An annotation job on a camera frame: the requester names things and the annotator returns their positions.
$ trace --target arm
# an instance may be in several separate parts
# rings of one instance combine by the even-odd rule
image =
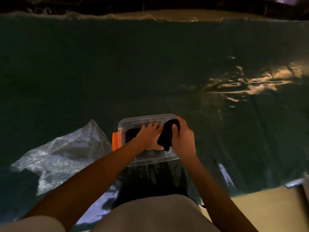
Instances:
[[[46,195],[28,214],[56,218],[69,231],[142,151],[162,150],[157,144],[163,127],[152,122],[121,148],[95,161]]]
[[[222,232],[254,231],[257,229],[218,186],[196,156],[194,133],[184,119],[176,117],[180,132],[173,125],[172,147],[188,169],[213,224]]]

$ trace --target hand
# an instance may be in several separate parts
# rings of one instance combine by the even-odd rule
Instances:
[[[180,124],[180,132],[178,131],[177,125],[172,125],[172,147],[176,155],[182,162],[190,160],[192,157],[196,157],[194,133],[187,126],[186,121],[176,116],[176,119]]]
[[[136,138],[139,139],[142,145],[145,145],[145,150],[163,150],[164,147],[157,143],[157,140],[162,133],[163,126],[156,123],[150,122],[146,128],[142,125],[141,130],[138,132]]]

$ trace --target clear plastic box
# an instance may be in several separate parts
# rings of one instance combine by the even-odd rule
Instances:
[[[126,131],[128,129],[141,128],[143,124],[147,126],[151,121],[159,121],[160,125],[163,125],[166,121],[172,119],[175,119],[175,115],[162,114],[133,117],[121,120],[118,124],[118,148],[122,147],[126,143]],[[143,151],[131,163],[129,163],[128,166],[154,164],[176,159],[179,159],[179,157],[175,154],[172,147],[168,151]]]

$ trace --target crumpled plastic bag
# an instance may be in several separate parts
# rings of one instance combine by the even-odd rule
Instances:
[[[28,151],[11,170],[28,169],[39,178],[37,195],[55,189],[75,173],[112,152],[112,145],[95,121]]]

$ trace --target shirt sleeve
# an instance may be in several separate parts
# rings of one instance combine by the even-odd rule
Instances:
[[[0,227],[0,232],[65,232],[62,224],[47,216],[29,217]]]

